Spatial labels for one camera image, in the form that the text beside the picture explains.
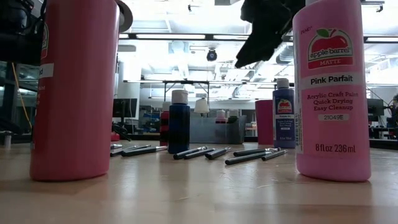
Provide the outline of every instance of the gray container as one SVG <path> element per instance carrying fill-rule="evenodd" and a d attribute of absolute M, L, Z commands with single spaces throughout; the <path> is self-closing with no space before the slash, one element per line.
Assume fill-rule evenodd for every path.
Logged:
<path fill-rule="evenodd" d="M 216 118 L 191 118 L 190 143 L 242 144 L 246 116 L 232 124 L 216 124 Z"/>

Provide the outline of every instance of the white bottle cap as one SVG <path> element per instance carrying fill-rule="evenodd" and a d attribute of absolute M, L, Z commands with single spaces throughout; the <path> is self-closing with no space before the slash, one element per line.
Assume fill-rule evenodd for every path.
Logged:
<path fill-rule="evenodd" d="M 238 117 L 238 110 L 230 110 L 229 117 L 232 117 L 232 116 Z"/>
<path fill-rule="evenodd" d="M 188 91 L 187 90 L 173 90 L 172 104 L 183 103 L 188 104 Z"/>
<path fill-rule="evenodd" d="M 197 103 L 195 104 L 195 110 L 193 111 L 195 113 L 209 113 L 209 105 L 207 105 L 207 100 L 205 99 L 200 99 L 197 100 Z"/>
<path fill-rule="evenodd" d="M 278 78 L 276 80 L 276 87 L 277 88 L 288 88 L 289 80 L 287 78 Z"/>
<path fill-rule="evenodd" d="M 170 105 L 171 105 L 171 102 L 163 102 L 162 111 L 163 111 L 163 112 L 169 111 Z"/>
<path fill-rule="evenodd" d="M 307 6 L 307 5 L 312 4 L 312 3 L 316 2 L 316 1 L 319 1 L 319 0 L 305 0 L 305 5 Z"/>
<path fill-rule="evenodd" d="M 217 118 L 225 118 L 225 110 L 218 110 L 216 112 L 216 117 Z"/>

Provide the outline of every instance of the wooden table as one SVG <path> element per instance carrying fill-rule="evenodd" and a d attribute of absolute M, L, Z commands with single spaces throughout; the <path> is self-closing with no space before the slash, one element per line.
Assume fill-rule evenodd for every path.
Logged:
<path fill-rule="evenodd" d="M 373 149 L 373 175 L 362 184 L 304 177 L 294 151 L 234 166 L 227 157 L 114 157 L 102 177 L 42 183 L 29 179 L 29 146 L 13 145 L 0 149 L 0 223 L 398 223 L 395 151 Z"/>

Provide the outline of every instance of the dark blue paint bottle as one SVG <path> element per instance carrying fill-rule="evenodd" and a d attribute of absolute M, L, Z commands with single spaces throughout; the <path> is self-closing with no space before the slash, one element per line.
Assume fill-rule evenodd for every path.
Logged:
<path fill-rule="evenodd" d="M 169 111 L 169 153 L 189 150 L 190 107 L 188 91 L 174 90 Z"/>
<path fill-rule="evenodd" d="M 278 78 L 274 99 L 274 147 L 295 148 L 294 90 L 287 78 Z"/>

